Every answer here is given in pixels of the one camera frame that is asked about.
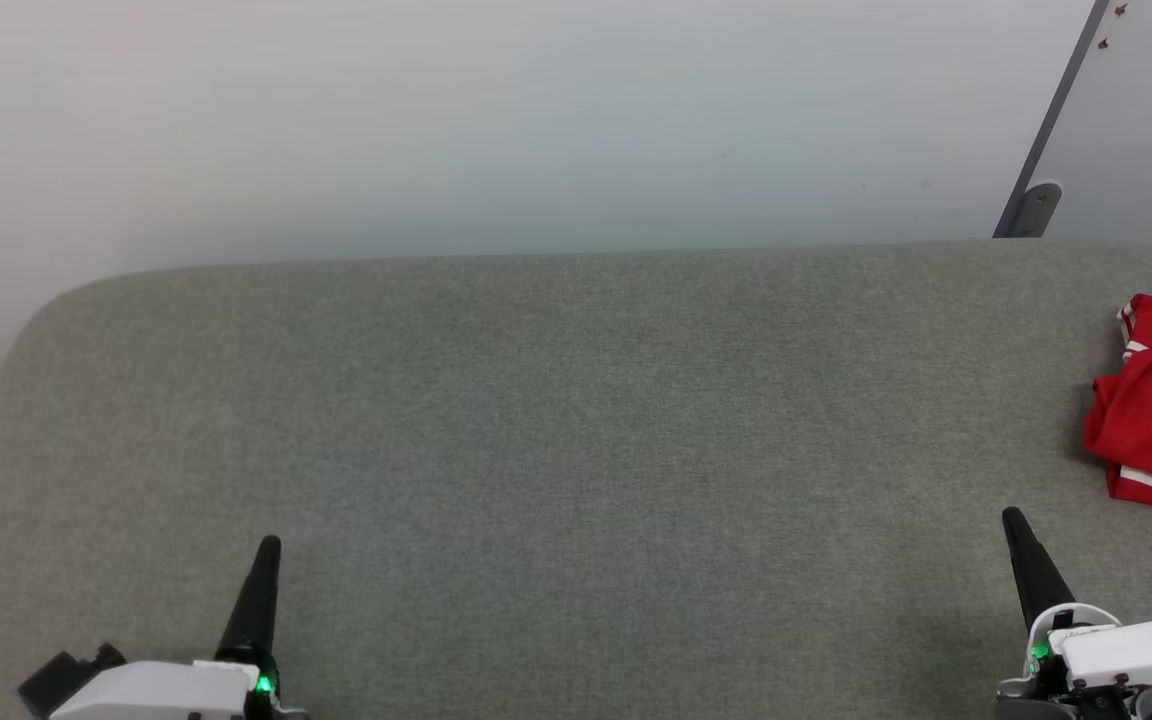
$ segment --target gray table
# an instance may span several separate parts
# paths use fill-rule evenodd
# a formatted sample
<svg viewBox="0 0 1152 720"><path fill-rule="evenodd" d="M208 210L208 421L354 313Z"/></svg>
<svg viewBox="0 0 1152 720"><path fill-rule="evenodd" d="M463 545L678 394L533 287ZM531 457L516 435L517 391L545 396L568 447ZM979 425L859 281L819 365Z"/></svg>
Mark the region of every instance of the gray table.
<svg viewBox="0 0 1152 720"><path fill-rule="evenodd" d="M1053 241L173 270L0 372L0 717L52 653L210 655L285 539L320 719L992 712L1002 507L1152 619L1081 450L1152 250Z"/></svg>

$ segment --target white wall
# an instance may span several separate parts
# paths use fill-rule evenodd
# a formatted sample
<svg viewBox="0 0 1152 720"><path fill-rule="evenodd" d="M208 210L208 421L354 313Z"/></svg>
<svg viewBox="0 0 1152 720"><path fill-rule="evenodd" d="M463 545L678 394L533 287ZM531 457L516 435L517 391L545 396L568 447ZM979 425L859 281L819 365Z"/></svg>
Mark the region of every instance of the white wall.
<svg viewBox="0 0 1152 720"><path fill-rule="evenodd" d="M1115 5L1101 20L1043 151L1034 182L1062 195L1046 237L1152 243L1152 0Z"/></svg>
<svg viewBox="0 0 1152 720"><path fill-rule="evenodd" d="M0 357L128 270L987 237L1092 0L0 0Z"/></svg>

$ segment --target gray fabric surface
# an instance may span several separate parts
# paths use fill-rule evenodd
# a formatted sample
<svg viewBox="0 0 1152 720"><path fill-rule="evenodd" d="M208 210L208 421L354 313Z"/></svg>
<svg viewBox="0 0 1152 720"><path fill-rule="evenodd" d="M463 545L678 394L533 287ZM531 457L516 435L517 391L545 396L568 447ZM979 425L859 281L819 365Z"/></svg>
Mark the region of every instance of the gray fabric surface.
<svg viewBox="0 0 1152 720"><path fill-rule="evenodd" d="M209 655L285 538L285 698L365 717L992 714L998 513L1152 619L1083 454L1152 250L1053 241L174 270L0 372L0 717L59 650Z"/></svg>

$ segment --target metal bracket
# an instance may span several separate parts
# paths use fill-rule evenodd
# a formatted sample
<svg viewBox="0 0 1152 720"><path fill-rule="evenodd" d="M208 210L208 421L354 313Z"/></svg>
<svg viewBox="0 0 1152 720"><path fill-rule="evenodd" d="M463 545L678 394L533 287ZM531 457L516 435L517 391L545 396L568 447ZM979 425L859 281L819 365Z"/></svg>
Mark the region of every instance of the metal bracket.
<svg viewBox="0 0 1152 720"><path fill-rule="evenodd" d="M1047 223L1051 222L1052 214L1056 213L1060 195L1060 185L1053 182L1029 188L1029 192L1020 199L1016 220L1006 237L1041 237Z"/></svg>

